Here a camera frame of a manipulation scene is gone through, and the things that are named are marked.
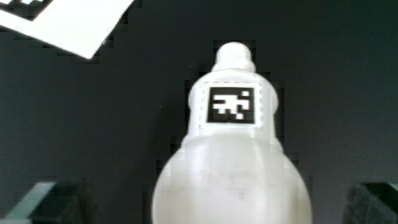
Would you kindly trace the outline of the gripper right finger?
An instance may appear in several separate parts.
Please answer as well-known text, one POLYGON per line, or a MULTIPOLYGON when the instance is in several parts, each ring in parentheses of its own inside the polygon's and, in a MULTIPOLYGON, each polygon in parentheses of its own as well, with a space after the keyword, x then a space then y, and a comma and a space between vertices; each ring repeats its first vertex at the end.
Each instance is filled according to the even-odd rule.
POLYGON ((367 182, 347 194, 343 224, 398 224, 398 184, 367 182))

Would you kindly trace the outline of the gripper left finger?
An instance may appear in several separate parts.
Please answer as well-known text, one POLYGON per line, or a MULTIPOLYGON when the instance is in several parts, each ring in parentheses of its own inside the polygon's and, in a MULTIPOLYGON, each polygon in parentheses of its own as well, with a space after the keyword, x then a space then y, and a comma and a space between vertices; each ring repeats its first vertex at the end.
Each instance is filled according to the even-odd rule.
POLYGON ((0 224, 84 224, 79 185, 38 182, 0 224))

